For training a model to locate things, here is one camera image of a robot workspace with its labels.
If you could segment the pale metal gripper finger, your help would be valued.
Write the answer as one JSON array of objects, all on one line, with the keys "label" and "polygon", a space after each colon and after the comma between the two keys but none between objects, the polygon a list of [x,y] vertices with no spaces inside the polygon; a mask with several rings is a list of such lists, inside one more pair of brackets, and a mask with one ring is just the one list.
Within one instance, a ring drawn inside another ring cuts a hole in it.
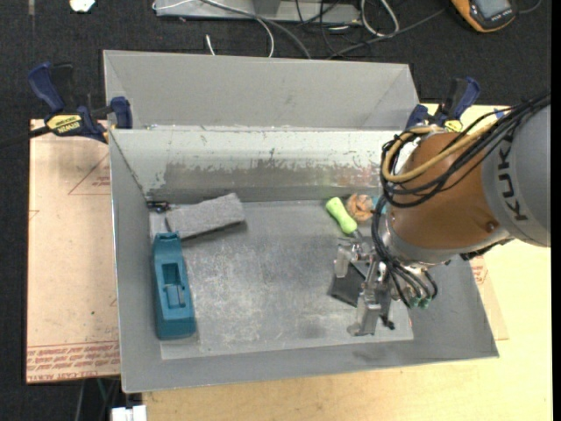
[{"label": "pale metal gripper finger", "polygon": [[381,313],[381,304],[374,294],[362,291],[359,294],[355,322],[347,327],[352,336],[374,335]]},{"label": "pale metal gripper finger", "polygon": [[360,277],[365,278],[367,272],[367,252],[357,241],[339,245],[334,260],[334,273],[337,278],[345,278],[350,269],[356,271]]}]

